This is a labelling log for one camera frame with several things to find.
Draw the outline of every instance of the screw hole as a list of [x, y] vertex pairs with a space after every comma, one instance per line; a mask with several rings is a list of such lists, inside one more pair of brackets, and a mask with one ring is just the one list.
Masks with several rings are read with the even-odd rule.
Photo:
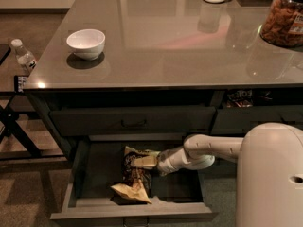
[[293, 176], [291, 177], [291, 181], [296, 184], [303, 184], [303, 178]]

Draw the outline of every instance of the jar of nuts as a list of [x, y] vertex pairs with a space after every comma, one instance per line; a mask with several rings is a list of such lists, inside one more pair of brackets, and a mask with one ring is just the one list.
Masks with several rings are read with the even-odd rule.
[[281, 47], [303, 45], [303, 0], [273, 0], [260, 36]]

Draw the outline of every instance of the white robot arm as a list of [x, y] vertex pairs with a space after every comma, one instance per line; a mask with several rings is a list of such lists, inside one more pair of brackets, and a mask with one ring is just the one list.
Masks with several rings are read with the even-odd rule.
[[163, 151], [157, 168], [203, 169], [215, 156], [237, 162], [237, 227], [299, 227], [303, 223], [303, 131], [259, 125], [244, 138], [191, 135]]

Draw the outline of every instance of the open drawer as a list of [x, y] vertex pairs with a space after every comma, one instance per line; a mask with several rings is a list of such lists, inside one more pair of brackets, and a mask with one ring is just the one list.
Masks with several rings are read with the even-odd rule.
[[51, 219], [60, 226], [140, 226], [161, 222], [211, 221], [217, 215], [203, 203], [203, 178], [197, 171], [160, 177], [152, 174], [152, 204], [121, 204], [110, 186], [122, 180], [125, 146], [164, 150], [164, 143], [80, 142], [62, 211]]

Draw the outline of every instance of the drawer handle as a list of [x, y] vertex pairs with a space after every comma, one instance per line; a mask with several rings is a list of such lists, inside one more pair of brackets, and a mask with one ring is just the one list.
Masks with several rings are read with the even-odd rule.
[[132, 224], [132, 225], [127, 225], [126, 224], [126, 218], [123, 218], [123, 227], [149, 227], [150, 225], [150, 219], [149, 218], [146, 218], [146, 223], [144, 224]]
[[121, 126], [124, 128], [144, 127], [146, 125], [147, 125], [146, 119], [139, 121], [137, 123], [133, 123], [133, 124], [127, 124], [124, 122], [124, 120], [121, 120]]

